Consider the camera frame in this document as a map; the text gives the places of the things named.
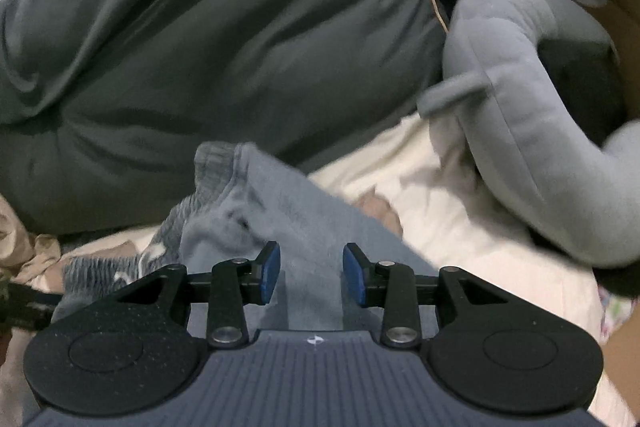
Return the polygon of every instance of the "bed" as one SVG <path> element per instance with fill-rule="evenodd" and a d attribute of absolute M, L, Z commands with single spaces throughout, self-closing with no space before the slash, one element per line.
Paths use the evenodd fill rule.
<path fill-rule="evenodd" d="M 452 113 L 421 120 L 413 114 L 355 152 L 310 175 L 328 192 L 349 201 L 370 188 L 399 214 L 404 240 L 434 266 L 457 265 L 579 325 L 604 343 L 605 312 L 589 269 L 533 246 L 523 223 L 489 193 L 474 169 L 465 137 Z M 86 255 L 132 241 L 143 250 L 156 227 L 119 232 L 70 252 Z M 31 284 L 56 289 L 55 270 Z M 29 335 L 15 331 L 0 369 L 0 426 L 20 423 L 20 357 Z M 611 427 L 636 423 L 606 375 L 590 411 Z"/>

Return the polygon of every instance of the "wrinkled fabric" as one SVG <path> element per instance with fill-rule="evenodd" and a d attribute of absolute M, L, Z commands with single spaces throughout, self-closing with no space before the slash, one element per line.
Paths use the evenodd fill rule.
<path fill-rule="evenodd" d="M 33 333 L 14 328 L 6 352 L 6 360 L 0 366 L 0 427 L 22 425 L 25 417 L 34 412 L 33 394 L 22 371 L 24 350 Z"/>
<path fill-rule="evenodd" d="M 58 259 L 58 240 L 52 235 L 30 235 L 0 195 L 0 279 L 24 284 Z"/>
<path fill-rule="evenodd" d="M 33 232 L 164 219 L 207 140 L 305 172 L 440 77 L 430 0 L 0 0 L 0 193 Z"/>
<path fill-rule="evenodd" d="M 380 309 L 360 309 L 348 296 L 342 250 L 357 243 L 372 262 L 391 259 L 416 273 L 436 270 L 380 222 L 334 198 L 253 144 L 204 143 L 195 157 L 196 191 L 175 206 L 139 256 L 78 257 L 65 268 L 60 319 L 161 266 L 190 273 L 236 257 L 254 259 L 268 241 L 281 250 L 281 272 L 266 307 L 245 306 L 250 334 L 275 330 L 380 329 Z M 437 331 L 433 307 L 422 307 L 422 333 Z M 188 330 L 204 336 L 206 305 L 193 305 Z"/>

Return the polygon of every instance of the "pillow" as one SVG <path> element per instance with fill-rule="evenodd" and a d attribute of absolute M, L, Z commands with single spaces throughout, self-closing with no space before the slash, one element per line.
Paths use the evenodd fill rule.
<path fill-rule="evenodd" d="M 430 0 L 1 0 L 0 193 L 28 229 L 162 221 L 206 140 L 311 171 L 440 77 Z"/>
<path fill-rule="evenodd" d="M 640 259 L 640 126 L 602 149 L 567 112 L 538 57 L 542 41 L 607 54 L 606 31 L 570 0 L 460 0 L 443 57 L 444 80 L 423 116 L 457 103 L 476 165 L 493 194 L 575 259 L 624 266 Z"/>

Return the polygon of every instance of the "gray ribbed panel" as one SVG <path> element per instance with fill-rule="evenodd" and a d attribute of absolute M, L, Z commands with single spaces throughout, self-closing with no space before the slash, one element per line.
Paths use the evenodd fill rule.
<path fill-rule="evenodd" d="M 515 420 L 457 401 L 418 357 L 363 331 L 265 331 L 241 351 L 210 357 L 187 391 L 123 419 L 46 410 L 30 427 L 597 427 L 585 411 Z"/>

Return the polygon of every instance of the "metal pin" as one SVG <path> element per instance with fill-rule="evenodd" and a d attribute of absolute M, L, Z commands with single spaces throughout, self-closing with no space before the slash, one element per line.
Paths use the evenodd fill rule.
<path fill-rule="evenodd" d="M 233 326 L 222 326 L 211 333 L 210 339 L 219 344 L 233 344 L 242 338 L 242 331 Z"/>
<path fill-rule="evenodd" d="M 418 333 L 412 328 L 405 328 L 402 326 L 398 326 L 395 328 L 390 328 L 386 332 L 386 336 L 388 336 L 389 340 L 396 344 L 409 344 L 412 343 L 417 337 Z"/>

